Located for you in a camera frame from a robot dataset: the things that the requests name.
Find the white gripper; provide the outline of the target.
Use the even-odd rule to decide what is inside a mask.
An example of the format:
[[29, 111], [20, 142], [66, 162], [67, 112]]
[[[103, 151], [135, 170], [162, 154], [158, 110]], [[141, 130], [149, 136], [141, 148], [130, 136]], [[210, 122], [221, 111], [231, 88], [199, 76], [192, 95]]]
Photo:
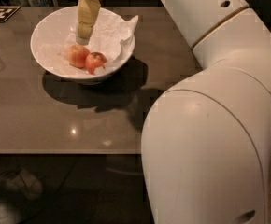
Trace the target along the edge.
[[100, 7], [99, 0], [78, 0], [76, 41], [81, 45], [89, 43]]

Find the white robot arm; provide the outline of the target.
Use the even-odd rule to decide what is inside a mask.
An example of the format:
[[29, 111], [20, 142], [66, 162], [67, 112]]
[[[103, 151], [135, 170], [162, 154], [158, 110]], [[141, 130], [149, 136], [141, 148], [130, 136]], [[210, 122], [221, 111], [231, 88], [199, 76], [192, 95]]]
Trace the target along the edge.
[[161, 1], [203, 70], [143, 126], [154, 223], [267, 224], [271, 32], [245, 0]]

